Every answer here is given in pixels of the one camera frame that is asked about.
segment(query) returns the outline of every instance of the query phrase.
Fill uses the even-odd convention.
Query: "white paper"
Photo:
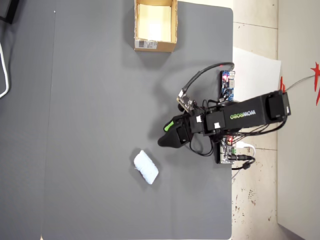
[[[278,90],[281,61],[233,48],[234,100],[245,101]]]

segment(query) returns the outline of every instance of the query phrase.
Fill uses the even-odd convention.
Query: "white tile floor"
[[[278,0],[183,1],[232,7],[233,45],[270,59],[278,58]],[[232,181],[231,239],[300,239],[277,223],[277,133],[248,137],[245,141],[258,148],[257,161]]]

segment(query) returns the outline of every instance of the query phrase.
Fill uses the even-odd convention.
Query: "circuit board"
[[[191,114],[192,110],[194,109],[194,101],[192,101],[187,94],[181,91],[176,100],[184,108],[184,110]]]
[[[221,72],[221,96],[223,101],[233,102],[235,91],[235,71]]]

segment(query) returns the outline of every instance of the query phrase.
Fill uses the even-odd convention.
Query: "white cable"
[[[253,149],[253,156],[252,157],[254,157],[256,155],[256,148],[251,144],[245,143],[243,141],[237,141],[235,144],[235,147],[237,149],[252,148]]]
[[[2,98],[9,91],[9,79],[8,79],[8,73],[7,73],[5,59],[4,59],[4,52],[2,51],[1,43],[0,43],[0,55],[1,55],[2,68],[3,68],[3,72],[4,72],[4,78],[5,78],[5,90],[3,93],[0,94],[0,98]]]

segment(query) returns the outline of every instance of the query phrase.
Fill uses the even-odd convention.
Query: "open cardboard box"
[[[177,44],[178,0],[134,0],[134,49],[173,52]]]

